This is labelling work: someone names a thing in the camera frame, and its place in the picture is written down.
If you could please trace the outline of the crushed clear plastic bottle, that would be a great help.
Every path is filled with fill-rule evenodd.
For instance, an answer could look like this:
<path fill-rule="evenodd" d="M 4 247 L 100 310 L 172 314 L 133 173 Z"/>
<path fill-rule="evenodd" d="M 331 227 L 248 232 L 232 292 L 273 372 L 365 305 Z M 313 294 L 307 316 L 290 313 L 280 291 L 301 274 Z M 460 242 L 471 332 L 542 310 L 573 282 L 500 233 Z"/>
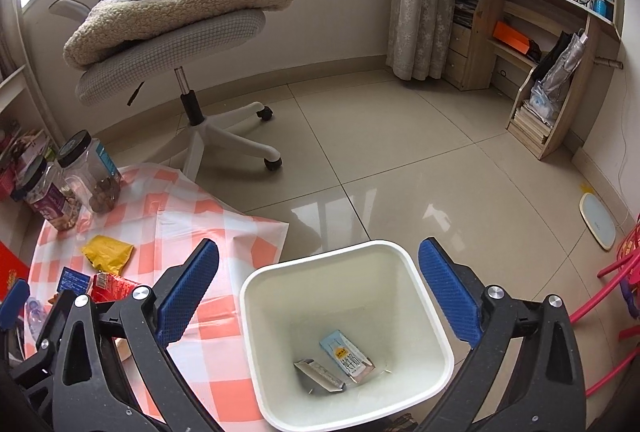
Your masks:
<path fill-rule="evenodd" d="M 39 300 L 29 296 L 25 304 L 25 313 L 30 335 L 37 341 L 47 320 L 47 310 Z"/>

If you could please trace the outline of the red noodle snack bag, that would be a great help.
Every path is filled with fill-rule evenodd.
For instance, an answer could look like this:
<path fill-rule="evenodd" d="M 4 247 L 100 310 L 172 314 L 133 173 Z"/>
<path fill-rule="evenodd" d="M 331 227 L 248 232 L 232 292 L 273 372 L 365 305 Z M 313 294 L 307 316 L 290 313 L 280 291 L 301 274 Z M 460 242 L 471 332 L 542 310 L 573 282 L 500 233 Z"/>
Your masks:
<path fill-rule="evenodd" d="M 111 303 L 126 299 L 137 282 L 110 273 L 96 273 L 90 282 L 88 296 L 94 303 Z"/>

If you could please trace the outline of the yellow snack wrapper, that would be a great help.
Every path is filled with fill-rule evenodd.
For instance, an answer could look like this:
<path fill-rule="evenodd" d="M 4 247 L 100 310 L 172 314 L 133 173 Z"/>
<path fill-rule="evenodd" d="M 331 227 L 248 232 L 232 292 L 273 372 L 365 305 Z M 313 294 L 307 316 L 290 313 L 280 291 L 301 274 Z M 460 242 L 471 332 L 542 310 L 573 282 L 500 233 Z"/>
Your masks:
<path fill-rule="evenodd" d="M 81 252 L 95 270 L 119 276 L 134 253 L 134 246 L 112 237 L 97 235 L 82 247 Z"/>

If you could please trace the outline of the light blue milk carton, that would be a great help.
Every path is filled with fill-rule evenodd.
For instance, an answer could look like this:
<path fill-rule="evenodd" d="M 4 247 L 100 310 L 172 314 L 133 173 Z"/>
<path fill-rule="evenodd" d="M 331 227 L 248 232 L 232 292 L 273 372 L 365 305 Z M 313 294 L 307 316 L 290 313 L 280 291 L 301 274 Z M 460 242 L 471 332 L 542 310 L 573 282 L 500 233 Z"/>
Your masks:
<path fill-rule="evenodd" d="M 320 346 L 343 374 L 356 384 L 375 371 L 372 360 L 340 330 L 335 330 L 324 337 L 320 341 Z"/>

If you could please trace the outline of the dark blue milk carton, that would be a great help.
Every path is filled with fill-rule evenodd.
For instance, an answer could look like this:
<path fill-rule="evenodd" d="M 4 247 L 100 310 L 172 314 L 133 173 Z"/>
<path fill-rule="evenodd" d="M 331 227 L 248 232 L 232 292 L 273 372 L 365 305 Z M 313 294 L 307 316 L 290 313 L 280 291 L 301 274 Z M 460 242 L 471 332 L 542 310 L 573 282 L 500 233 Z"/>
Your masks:
<path fill-rule="evenodd" d="M 72 291 L 75 295 L 87 294 L 90 288 L 91 277 L 80 271 L 64 267 L 60 279 L 58 279 L 57 293 Z"/>

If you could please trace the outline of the white plastic trash bin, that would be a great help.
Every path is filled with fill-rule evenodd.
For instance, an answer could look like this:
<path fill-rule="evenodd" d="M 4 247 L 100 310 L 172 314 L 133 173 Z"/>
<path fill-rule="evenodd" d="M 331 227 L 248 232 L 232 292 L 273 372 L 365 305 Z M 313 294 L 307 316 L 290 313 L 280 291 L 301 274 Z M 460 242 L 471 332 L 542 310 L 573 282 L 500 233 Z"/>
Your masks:
<path fill-rule="evenodd" d="M 279 431 L 334 431 L 419 405 L 443 389 L 454 352 L 413 259 L 375 240 L 255 270 L 242 285 L 245 352 L 262 416 Z M 330 393 L 296 367 L 344 377 L 321 342 L 338 331 L 373 371 Z"/>

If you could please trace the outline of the red gift box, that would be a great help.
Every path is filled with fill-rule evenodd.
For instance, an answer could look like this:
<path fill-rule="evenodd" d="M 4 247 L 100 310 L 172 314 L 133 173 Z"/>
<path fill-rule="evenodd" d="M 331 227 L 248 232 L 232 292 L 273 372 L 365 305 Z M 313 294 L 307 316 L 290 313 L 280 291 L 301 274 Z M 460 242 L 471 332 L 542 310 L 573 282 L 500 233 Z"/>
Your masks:
<path fill-rule="evenodd" d="M 11 291 L 18 279 L 27 280 L 29 268 L 0 242 L 0 301 Z"/>

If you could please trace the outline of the purple label nut jar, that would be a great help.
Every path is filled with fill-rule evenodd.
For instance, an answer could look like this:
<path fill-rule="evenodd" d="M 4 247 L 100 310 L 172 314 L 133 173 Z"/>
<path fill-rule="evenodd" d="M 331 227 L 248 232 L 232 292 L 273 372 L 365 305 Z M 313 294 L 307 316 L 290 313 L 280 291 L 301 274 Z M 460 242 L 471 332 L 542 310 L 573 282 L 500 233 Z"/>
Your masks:
<path fill-rule="evenodd" d="M 57 231 L 70 230 L 77 223 L 80 201 L 58 163 L 42 155 L 26 167 L 17 181 L 16 194 Z"/>

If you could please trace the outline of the clear jar with nuts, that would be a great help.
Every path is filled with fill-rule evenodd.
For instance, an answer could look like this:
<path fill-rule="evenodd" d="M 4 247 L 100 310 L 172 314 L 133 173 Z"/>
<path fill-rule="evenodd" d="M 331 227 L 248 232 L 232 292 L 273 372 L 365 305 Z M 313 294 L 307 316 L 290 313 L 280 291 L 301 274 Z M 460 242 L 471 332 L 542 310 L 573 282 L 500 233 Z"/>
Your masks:
<path fill-rule="evenodd" d="M 66 183 L 94 214 L 111 212 L 120 195 L 122 174 L 98 138 L 87 131 L 70 137 L 56 157 Z"/>

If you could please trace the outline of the white bathroom scale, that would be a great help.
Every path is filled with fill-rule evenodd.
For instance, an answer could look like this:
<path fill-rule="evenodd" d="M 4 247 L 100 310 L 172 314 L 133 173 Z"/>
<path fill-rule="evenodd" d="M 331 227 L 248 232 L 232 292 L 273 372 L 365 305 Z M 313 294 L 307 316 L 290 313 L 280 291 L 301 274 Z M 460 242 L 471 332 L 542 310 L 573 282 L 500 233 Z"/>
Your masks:
<path fill-rule="evenodd" d="M 579 201 L 579 212 L 597 244 L 610 251 L 616 241 L 616 226 L 606 206 L 594 193 L 586 192 Z"/>

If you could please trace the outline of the white bookshelf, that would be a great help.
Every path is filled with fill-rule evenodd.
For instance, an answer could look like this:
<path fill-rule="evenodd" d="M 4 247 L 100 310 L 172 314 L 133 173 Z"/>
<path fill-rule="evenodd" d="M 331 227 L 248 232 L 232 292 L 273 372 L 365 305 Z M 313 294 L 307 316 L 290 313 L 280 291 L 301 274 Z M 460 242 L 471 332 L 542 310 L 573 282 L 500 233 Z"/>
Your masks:
<path fill-rule="evenodd" d="M 38 155 L 52 161 L 56 150 L 20 66 L 1 83 L 1 199 L 23 200 L 17 186 L 27 167 Z"/>

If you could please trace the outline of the beige fleece blanket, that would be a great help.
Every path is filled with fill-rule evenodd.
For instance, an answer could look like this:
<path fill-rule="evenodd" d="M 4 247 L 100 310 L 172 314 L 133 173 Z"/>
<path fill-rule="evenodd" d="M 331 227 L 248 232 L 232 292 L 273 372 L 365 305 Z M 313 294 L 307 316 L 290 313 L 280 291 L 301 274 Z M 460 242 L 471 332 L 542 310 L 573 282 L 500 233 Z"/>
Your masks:
<path fill-rule="evenodd" d="M 151 40 L 236 10 L 285 10 L 294 0 L 101 0 L 63 47 L 67 66 L 87 70 L 120 45 Z"/>

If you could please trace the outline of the grey white office chair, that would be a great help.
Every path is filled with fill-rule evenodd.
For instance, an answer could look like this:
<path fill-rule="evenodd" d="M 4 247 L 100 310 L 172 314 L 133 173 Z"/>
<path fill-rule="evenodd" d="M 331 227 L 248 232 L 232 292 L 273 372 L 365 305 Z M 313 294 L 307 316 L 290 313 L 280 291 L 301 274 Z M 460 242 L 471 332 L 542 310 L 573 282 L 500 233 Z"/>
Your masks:
<path fill-rule="evenodd" d="M 70 18 L 81 25 L 92 8 L 78 0 L 55 0 L 49 10 L 51 14 Z M 260 158 L 268 170 L 279 170 L 282 158 L 276 148 L 255 143 L 231 130 L 232 126 L 250 117 L 270 121 L 273 112 L 269 106 L 254 101 L 242 108 L 205 115 L 183 70 L 186 62 L 238 47 L 257 36 L 265 26 L 266 11 L 236 10 L 177 28 L 151 40 L 122 44 L 111 57 L 81 70 L 76 96 L 81 103 L 92 106 L 126 89 L 137 92 L 153 76 L 174 72 L 188 124 L 149 155 L 149 162 L 162 163 L 184 155 L 183 174 L 194 179 L 198 176 L 205 149 L 214 146 Z"/>

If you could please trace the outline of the wooden desk shelf unit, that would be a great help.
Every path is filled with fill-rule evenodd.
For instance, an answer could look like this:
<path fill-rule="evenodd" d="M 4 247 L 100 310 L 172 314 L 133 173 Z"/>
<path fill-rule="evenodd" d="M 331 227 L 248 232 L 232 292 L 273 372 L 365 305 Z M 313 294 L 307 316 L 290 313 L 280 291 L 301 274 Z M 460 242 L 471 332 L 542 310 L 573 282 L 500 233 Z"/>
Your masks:
<path fill-rule="evenodd" d="M 624 0 L 456 0 L 444 77 L 462 92 L 502 87 L 506 130 L 539 160 L 570 132 L 595 66 L 618 63 Z"/>

